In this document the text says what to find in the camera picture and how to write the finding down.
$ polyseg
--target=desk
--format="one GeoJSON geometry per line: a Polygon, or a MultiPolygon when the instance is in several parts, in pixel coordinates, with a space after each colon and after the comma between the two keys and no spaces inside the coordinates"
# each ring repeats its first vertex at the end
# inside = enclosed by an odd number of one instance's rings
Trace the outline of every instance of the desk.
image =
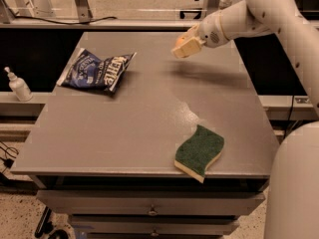
{"type": "Polygon", "coordinates": [[[264,200],[278,142],[234,44],[178,60],[178,34],[85,33],[78,46],[101,59],[137,52],[121,87],[56,87],[12,168],[89,235],[229,234],[264,200]],[[225,138],[203,185],[173,166],[199,123],[225,138]]]}

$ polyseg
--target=drawer handle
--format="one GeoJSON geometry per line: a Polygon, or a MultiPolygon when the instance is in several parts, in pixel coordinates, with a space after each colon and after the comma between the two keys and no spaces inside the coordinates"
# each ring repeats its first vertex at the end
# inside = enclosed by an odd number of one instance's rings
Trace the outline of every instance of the drawer handle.
{"type": "Polygon", "coordinates": [[[159,213],[156,212],[156,210],[155,210],[153,205],[151,206],[151,210],[148,212],[148,214],[149,214],[149,216],[152,216],[152,217],[159,215],[159,213]]]}
{"type": "Polygon", "coordinates": [[[151,233],[151,236],[152,236],[152,237],[158,237],[159,234],[157,233],[156,230],[154,230],[154,231],[151,233]]]}

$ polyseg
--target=speckled floor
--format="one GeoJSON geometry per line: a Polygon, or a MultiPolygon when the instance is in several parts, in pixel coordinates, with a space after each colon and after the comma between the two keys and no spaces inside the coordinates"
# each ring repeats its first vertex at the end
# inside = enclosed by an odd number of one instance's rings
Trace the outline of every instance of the speckled floor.
{"type": "MultiPolygon", "coordinates": [[[[119,18],[149,18],[149,19],[177,19],[176,9],[200,7],[202,1],[193,0],[89,0],[91,9],[96,18],[117,16],[119,18]]],[[[52,0],[56,15],[65,18],[76,17],[76,8],[73,0],[52,0]]],[[[0,131],[7,124],[0,122],[0,131]]],[[[1,139],[9,146],[21,149],[23,140],[12,138],[1,139]]],[[[11,179],[29,180],[26,176],[13,176],[9,169],[4,174],[11,179]]],[[[42,215],[45,206],[36,199],[35,195],[22,193],[0,192],[0,238],[3,239],[31,239],[42,215]]],[[[249,216],[240,217],[240,227],[224,239],[261,239],[263,238],[266,201],[249,216]]],[[[74,232],[63,214],[51,215],[55,229],[62,228],[68,231],[70,238],[75,238],[74,232]]]]}

